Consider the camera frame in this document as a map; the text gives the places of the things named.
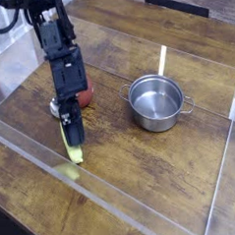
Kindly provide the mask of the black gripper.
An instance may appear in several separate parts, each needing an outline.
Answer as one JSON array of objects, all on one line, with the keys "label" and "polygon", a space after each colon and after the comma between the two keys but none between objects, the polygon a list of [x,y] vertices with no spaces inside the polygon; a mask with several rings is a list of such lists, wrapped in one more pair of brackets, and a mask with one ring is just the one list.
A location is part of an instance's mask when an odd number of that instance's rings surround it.
[{"label": "black gripper", "polygon": [[85,141],[83,118],[78,101],[73,97],[88,88],[80,46],[44,49],[49,61],[56,96],[63,101],[59,118],[68,146],[79,146]]}]

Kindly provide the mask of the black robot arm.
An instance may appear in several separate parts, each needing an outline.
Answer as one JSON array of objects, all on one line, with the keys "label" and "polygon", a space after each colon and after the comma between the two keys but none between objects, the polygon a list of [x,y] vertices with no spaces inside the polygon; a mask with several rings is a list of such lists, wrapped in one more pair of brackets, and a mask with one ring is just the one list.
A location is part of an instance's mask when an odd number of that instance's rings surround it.
[{"label": "black robot arm", "polygon": [[26,21],[33,26],[50,65],[67,144],[81,145],[85,135],[78,93],[88,88],[88,79],[80,46],[75,42],[74,25],[62,0],[0,0],[0,6],[16,13],[25,11]]}]

